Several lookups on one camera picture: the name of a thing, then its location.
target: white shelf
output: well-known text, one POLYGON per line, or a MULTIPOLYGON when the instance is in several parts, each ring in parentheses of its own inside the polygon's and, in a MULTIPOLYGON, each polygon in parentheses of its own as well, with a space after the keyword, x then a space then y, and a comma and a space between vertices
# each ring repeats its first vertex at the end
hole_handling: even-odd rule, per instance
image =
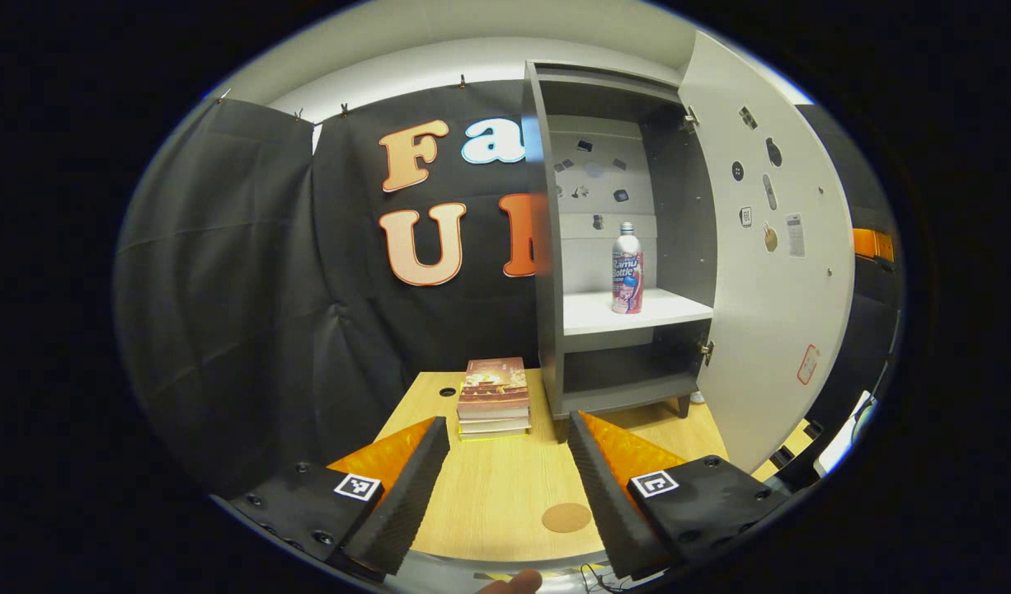
POLYGON ((612 311, 611 290, 565 295, 563 309, 565 335, 632 330, 635 327, 710 319, 714 312, 707 305, 661 289, 645 289, 640 314, 618 314, 612 311))

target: cabinet leg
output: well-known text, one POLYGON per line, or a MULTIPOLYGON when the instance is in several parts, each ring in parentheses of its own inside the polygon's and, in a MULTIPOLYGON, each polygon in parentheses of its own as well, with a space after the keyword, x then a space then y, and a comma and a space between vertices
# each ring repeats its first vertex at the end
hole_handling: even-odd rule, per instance
POLYGON ((561 418, 560 420, 553 421, 553 432, 557 436, 558 443, 564 443, 568 440, 568 425, 566 424, 568 420, 566 418, 561 418))
POLYGON ((690 395, 677 396, 677 416, 687 418, 690 415, 690 395))

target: orange letter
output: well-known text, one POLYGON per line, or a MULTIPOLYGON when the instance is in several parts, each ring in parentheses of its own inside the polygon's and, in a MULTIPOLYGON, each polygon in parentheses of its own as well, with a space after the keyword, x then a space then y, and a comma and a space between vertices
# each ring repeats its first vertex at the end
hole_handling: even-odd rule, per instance
POLYGON ((396 210, 382 215, 378 225, 388 237, 388 263, 399 281, 407 285, 443 285, 461 270, 461 227, 458 219, 465 214, 465 205, 459 202, 437 204, 429 209, 430 217, 439 222, 441 229, 441 261, 427 267, 419 262, 419 252, 413 244, 413 223, 420 215, 416 210, 396 210))
POLYGON ((446 121, 434 119, 399 132, 385 134, 378 144, 388 154, 388 179, 381 184, 384 191, 399 191, 429 179, 429 170, 419 169, 419 157, 426 163, 436 161, 436 140, 427 134, 445 136, 446 121), (423 136, 419 142, 413 139, 423 136))
POLYGON ((531 259, 532 226, 530 193, 511 193, 498 200, 498 207, 509 213, 510 260, 502 267, 505 276, 535 274, 531 259))

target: bottle label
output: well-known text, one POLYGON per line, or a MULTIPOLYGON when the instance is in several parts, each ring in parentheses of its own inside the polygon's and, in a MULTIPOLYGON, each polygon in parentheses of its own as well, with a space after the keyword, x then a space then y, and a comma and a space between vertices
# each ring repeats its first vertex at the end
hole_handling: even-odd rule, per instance
POLYGON ((612 311, 618 314, 641 312, 644 263, 641 253, 612 255, 612 311))

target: book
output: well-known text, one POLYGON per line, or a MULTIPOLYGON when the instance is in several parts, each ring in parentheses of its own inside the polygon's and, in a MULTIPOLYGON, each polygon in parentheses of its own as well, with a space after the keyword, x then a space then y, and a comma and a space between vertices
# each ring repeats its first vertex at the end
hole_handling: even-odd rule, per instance
POLYGON ((528 429, 507 429, 507 431, 487 431, 486 433, 461 433, 458 438, 464 442, 482 442, 484 439, 497 439, 527 433, 528 429))
POLYGON ((509 429, 531 428, 531 418, 517 416, 514 418, 476 418, 475 420, 458 420, 463 433, 485 433, 487 431, 508 431, 509 429))
POLYGON ((529 416, 528 379, 522 358, 472 360, 458 396, 458 418, 529 416))

